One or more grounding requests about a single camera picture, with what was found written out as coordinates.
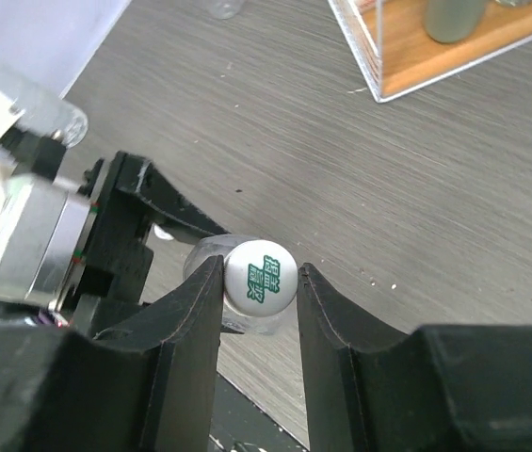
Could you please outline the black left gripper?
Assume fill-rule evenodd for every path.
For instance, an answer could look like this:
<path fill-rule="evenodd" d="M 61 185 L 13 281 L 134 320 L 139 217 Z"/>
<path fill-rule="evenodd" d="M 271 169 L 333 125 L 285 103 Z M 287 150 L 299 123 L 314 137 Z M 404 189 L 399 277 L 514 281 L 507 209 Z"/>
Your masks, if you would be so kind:
<path fill-rule="evenodd" d="M 124 193 L 117 188 L 122 175 Z M 90 200 L 91 226 L 73 254 L 72 287 L 62 304 L 79 330 L 104 330 L 139 311 L 153 261 L 145 213 L 174 238 L 228 233 L 145 157 L 117 152 L 110 161 L 99 159 L 84 179 L 77 193 Z M 244 334 L 246 328 L 223 317 L 220 331 Z"/>

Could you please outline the clear plastic bottle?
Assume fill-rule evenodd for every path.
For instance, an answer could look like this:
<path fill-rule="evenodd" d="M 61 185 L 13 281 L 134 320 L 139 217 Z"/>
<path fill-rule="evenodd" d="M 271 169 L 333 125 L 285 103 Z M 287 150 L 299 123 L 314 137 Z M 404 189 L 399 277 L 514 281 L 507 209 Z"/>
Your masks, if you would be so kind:
<path fill-rule="evenodd" d="M 298 264 L 282 245 L 239 234 L 206 237 L 185 259 L 188 278 L 207 258 L 221 255 L 222 326 L 233 333 L 272 335 L 286 318 L 298 290 Z"/>
<path fill-rule="evenodd" d="M 228 20 L 237 15 L 246 0 L 203 0 L 204 9 L 215 19 Z"/>

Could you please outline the white bottle cap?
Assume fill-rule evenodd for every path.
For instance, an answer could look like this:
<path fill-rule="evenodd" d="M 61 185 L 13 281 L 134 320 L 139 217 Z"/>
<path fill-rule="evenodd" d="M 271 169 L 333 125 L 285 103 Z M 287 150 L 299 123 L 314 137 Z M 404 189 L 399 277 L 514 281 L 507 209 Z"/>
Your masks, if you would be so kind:
<path fill-rule="evenodd" d="M 174 239 L 169 232 L 157 225 L 153 226 L 153 233 L 160 240 L 172 241 Z"/>
<path fill-rule="evenodd" d="M 224 300 L 233 312 L 265 318 L 282 313 L 296 296 L 298 265 L 283 246 L 250 240 L 224 259 Z"/>

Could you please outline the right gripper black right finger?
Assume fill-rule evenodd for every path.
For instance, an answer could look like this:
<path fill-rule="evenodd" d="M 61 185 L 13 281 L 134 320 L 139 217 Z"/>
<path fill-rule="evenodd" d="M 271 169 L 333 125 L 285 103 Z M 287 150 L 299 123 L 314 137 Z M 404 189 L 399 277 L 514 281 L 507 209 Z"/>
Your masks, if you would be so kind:
<path fill-rule="evenodd" d="M 298 330 L 314 451 L 532 451 L 532 326 L 405 333 L 298 274 Z"/>

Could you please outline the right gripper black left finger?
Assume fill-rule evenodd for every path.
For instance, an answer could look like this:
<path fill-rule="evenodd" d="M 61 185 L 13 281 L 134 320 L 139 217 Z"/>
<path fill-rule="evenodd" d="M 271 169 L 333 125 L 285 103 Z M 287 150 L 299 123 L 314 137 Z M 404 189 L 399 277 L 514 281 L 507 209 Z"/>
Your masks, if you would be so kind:
<path fill-rule="evenodd" d="M 0 451 L 204 451 L 223 260 L 91 340 L 0 325 Z"/>

